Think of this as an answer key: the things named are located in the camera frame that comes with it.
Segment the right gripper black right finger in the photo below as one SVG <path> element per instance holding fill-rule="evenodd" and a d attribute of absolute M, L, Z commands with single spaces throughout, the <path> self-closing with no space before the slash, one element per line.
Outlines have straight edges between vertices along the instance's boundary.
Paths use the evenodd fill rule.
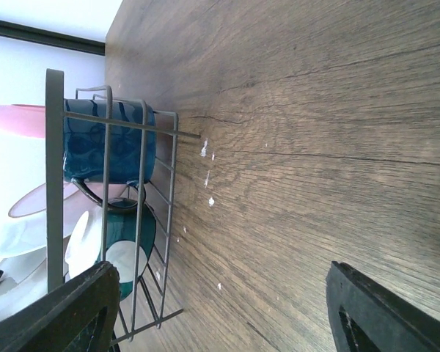
<path fill-rule="evenodd" d="M 440 351 L 439 320 L 347 263 L 331 263 L 326 303 L 337 351 Z"/>

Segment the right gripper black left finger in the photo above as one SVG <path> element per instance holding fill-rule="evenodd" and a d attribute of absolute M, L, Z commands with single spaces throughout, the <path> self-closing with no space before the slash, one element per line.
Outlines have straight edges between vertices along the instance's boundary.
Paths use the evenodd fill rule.
<path fill-rule="evenodd" d="M 120 302 L 109 262 L 91 268 L 0 322 L 0 351 L 108 351 Z"/>

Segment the cream upturned bowl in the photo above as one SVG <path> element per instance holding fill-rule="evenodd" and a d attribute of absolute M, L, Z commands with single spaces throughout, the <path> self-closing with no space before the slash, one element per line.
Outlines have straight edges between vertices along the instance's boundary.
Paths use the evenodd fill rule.
<path fill-rule="evenodd" d="M 106 261 L 119 273 L 120 299 L 133 291 L 135 275 L 143 274 L 153 250 L 156 220 L 152 210 L 142 205 L 142 229 L 136 236 L 137 212 L 108 213 Z M 65 252 L 68 275 L 72 279 L 100 262 L 102 209 L 84 212 L 77 221 Z"/>

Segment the pink plastic bear plate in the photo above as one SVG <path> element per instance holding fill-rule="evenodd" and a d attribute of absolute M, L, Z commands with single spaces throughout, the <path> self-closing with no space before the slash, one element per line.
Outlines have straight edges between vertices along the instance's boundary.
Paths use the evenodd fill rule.
<path fill-rule="evenodd" d="M 0 106 L 0 130 L 18 136 L 45 138 L 45 107 L 25 104 Z"/>

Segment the dark blue mug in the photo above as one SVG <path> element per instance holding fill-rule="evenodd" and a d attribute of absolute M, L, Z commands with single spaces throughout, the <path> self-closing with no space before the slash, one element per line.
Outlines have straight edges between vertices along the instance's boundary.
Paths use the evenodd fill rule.
<path fill-rule="evenodd" d="M 143 108 L 142 104 L 137 102 L 114 102 L 111 119 L 155 125 L 152 107 Z M 156 133 L 143 133 L 139 129 L 113 125 L 110 130 L 109 184 L 135 188 L 139 185 L 142 137 L 145 138 L 144 182 L 150 181 L 155 166 Z M 64 180 L 77 186 L 95 204 L 102 205 L 102 198 L 91 191 L 87 183 L 103 181 L 106 125 L 66 117 L 63 123 L 63 138 Z"/>

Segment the red plate with teal flower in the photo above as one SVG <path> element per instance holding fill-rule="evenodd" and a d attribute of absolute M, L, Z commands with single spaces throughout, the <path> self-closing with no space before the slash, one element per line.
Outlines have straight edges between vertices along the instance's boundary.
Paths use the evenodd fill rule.
<path fill-rule="evenodd" d="M 90 201 L 72 183 L 63 183 L 63 231 L 69 236 L 81 215 L 92 209 Z M 0 230 L 0 256 L 14 257 L 47 245 L 46 184 L 42 184 L 19 199 L 8 212 Z"/>

